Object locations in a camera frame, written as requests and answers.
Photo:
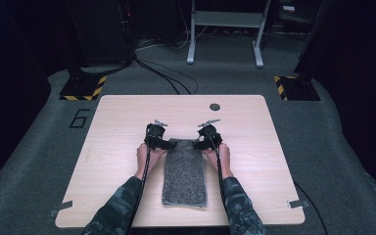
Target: gray towel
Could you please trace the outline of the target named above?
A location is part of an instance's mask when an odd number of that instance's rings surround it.
[[[177,142],[169,150],[164,165],[163,204],[205,207],[207,190],[204,179],[204,160],[188,139],[170,139]]]

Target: light wood tabletop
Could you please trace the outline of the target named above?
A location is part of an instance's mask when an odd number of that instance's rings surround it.
[[[211,104],[219,104],[212,111]],[[136,149],[146,126],[155,119],[167,124],[164,140],[196,139],[199,124],[210,119],[231,152],[231,169],[253,201],[264,224],[300,224],[298,200],[270,112],[260,95],[109,95],[101,98],[59,211],[58,227],[84,227],[137,169]],[[205,208],[162,204],[166,156],[146,181],[133,227],[221,226],[227,216],[217,173],[205,160],[208,202]]]

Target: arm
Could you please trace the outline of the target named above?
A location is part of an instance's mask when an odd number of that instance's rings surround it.
[[[253,204],[243,187],[230,169],[230,149],[220,144],[219,158],[221,164],[222,188],[225,198],[225,207],[231,235],[262,235],[265,228],[253,209]],[[203,151],[210,160],[210,164],[218,170],[216,153],[212,150]]]
[[[141,144],[137,149],[136,173],[121,185],[109,201],[96,212],[93,219],[85,226],[82,235],[126,234],[141,192],[147,153],[148,147],[146,144]],[[148,174],[164,153],[166,150],[162,149],[150,151]]]

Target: hand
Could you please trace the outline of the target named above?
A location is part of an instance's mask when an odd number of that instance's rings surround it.
[[[218,146],[218,149],[219,149],[219,160],[220,160],[220,163],[221,163],[222,179],[224,179],[226,177],[233,177],[234,174],[231,172],[231,169],[230,169],[230,149],[224,143],[221,143]],[[218,171],[218,165],[217,165],[217,161],[216,161],[215,151],[207,149],[207,150],[203,150],[202,152],[203,152],[203,154],[205,154],[207,156],[207,158],[209,158],[209,161],[210,161],[210,164],[212,165],[212,167],[216,171]]]
[[[148,173],[151,172],[153,168],[158,164],[158,161],[160,160],[160,157],[165,154],[167,150],[159,149],[156,150],[151,149],[151,158],[149,160],[149,168]],[[145,164],[146,164],[146,158],[148,156],[148,146],[143,143],[137,148],[136,150],[136,156],[137,156],[137,171],[135,173],[135,176],[142,180],[143,177],[143,171],[145,170]]]

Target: camouflage sleeve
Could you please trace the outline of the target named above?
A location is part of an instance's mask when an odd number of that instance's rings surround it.
[[[130,177],[86,225],[82,235],[124,235],[136,206],[142,181]]]
[[[258,214],[253,209],[252,201],[237,178],[225,178],[223,191],[231,235],[266,234]]]

